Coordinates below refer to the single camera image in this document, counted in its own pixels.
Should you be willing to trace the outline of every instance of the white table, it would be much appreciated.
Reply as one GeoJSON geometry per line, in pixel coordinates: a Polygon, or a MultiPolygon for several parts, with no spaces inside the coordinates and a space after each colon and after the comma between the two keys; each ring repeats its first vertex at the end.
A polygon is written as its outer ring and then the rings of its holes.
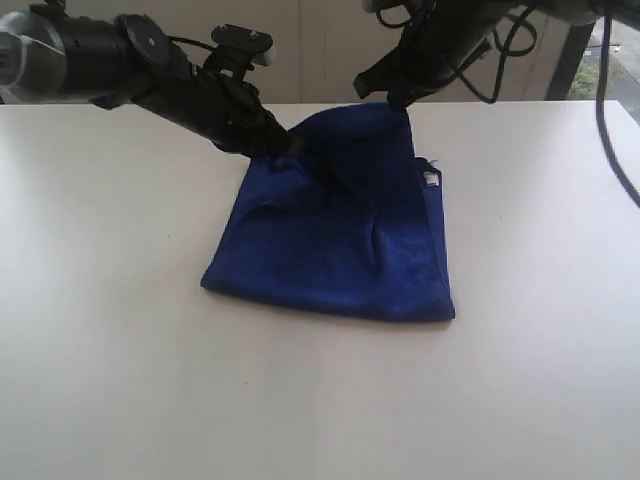
{"type": "MultiPolygon", "coordinates": [[[[640,129],[607,114],[640,184],[640,129]]],[[[0,478],[637,479],[640,212],[593,105],[411,116],[448,326],[208,294],[245,159],[133,107],[1,108],[0,478]]]]}

